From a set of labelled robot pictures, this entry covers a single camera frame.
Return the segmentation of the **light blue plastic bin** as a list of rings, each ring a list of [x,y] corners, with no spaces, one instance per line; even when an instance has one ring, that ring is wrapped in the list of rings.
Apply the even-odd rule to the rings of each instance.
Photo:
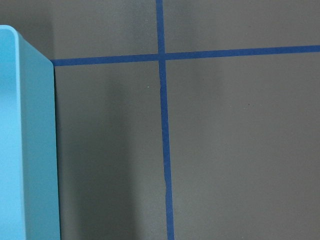
[[[0,237],[58,240],[54,66],[0,27]]]

